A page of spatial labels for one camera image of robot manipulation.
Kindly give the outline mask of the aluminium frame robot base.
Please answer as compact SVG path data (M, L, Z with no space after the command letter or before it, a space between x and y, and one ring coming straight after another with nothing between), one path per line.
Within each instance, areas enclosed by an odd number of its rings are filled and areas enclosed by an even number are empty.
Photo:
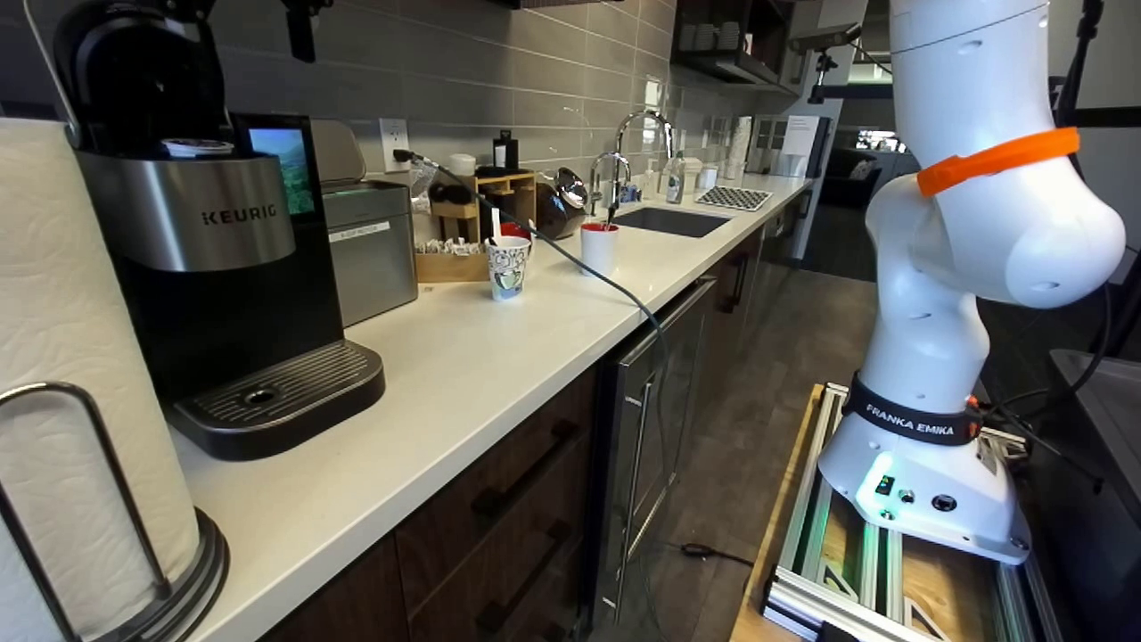
M868 525L818 474L846 391L818 381L726 642L1061 642L1034 564Z

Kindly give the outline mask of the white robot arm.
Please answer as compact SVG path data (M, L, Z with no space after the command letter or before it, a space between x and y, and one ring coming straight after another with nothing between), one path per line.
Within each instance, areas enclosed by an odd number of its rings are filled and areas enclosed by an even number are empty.
M1128 228L1048 108L1053 0L892 0L896 127L917 169L870 199L878 325L820 474L878 530L1021 564L1030 533L969 393L984 299L1061 306Z

